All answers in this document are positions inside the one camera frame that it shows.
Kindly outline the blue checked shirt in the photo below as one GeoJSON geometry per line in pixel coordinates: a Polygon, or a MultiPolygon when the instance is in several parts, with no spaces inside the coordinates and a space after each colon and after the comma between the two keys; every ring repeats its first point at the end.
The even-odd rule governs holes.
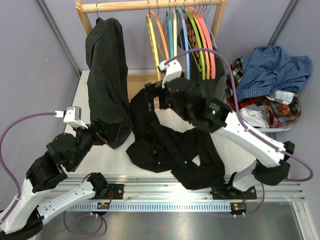
{"type": "Polygon", "coordinates": [[[257,47],[243,58],[243,77],[236,87],[239,102],[274,94],[301,91],[313,72],[309,56],[288,56],[281,46],[257,47]]]}

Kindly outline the yellow hanger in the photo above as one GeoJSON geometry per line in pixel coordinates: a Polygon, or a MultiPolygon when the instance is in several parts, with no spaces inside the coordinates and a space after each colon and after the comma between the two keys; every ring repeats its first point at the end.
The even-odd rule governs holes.
{"type": "Polygon", "coordinates": [[[161,80],[161,72],[158,68],[159,65],[159,56],[158,56],[158,50],[157,50],[157,41],[156,41],[156,35],[154,32],[154,27],[151,19],[151,8],[150,8],[150,1],[147,0],[147,7],[148,7],[148,13],[146,15],[146,25],[149,33],[149,39],[150,39],[150,45],[151,50],[153,54],[153,59],[155,63],[155,70],[156,70],[156,77],[157,81],[161,80]]]}

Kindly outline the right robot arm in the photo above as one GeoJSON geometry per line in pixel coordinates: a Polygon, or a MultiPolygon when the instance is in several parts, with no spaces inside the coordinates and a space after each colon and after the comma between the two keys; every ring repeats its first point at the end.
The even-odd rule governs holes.
{"type": "Polygon", "coordinates": [[[249,124],[242,124],[231,107],[216,96],[204,97],[195,82],[178,77],[166,83],[147,83],[144,89],[149,111],[155,108],[154,98],[159,98],[161,109],[172,109],[197,129],[216,133],[255,157],[251,165],[234,172],[228,183],[213,187],[212,193],[219,199],[240,198],[257,184],[276,186],[288,177],[287,160],[295,145],[278,142],[249,124]]]}

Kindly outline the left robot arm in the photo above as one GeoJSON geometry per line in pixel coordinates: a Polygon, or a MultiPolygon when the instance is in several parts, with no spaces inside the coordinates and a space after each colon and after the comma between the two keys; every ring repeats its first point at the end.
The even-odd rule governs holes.
{"type": "Polygon", "coordinates": [[[100,172],[91,173],[74,189],[44,202],[59,183],[74,172],[96,143],[102,143],[100,130],[91,124],[75,128],[76,135],[61,133],[47,144],[47,151],[26,172],[22,189],[0,214],[2,240],[28,240],[52,219],[84,200],[103,199],[109,184],[100,172]]]}

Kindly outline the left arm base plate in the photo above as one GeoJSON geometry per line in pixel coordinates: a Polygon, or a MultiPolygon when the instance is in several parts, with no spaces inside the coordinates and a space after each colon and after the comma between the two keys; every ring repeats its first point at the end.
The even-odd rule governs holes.
{"type": "Polygon", "coordinates": [[[95,196],[92,200],[109,200],[110,196],[112,196],[112,200],[122,200],[124,196],[124,187],[124,184],[111,183],[104,196],[95,196]]]}

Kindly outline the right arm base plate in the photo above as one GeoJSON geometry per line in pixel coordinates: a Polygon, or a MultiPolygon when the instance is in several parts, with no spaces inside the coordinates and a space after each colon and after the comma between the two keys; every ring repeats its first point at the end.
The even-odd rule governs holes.
{"type": "Polygon", "coordinates": [[[256,200],[258,198],[254,186],[246,191],[240,191],[227,183],[213,186],[210,194],[214,200],[256,200]]]}

